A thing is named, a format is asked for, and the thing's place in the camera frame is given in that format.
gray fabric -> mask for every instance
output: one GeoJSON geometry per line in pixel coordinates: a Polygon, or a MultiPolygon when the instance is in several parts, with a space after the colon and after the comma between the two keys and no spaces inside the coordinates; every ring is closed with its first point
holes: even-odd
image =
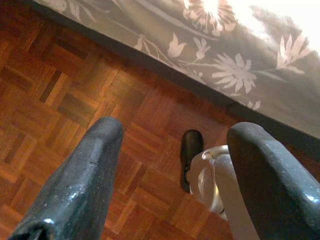
{"type": "Polygon", "coordinates": [[[320,3],[34,1],[320,139],[320,3]]]}

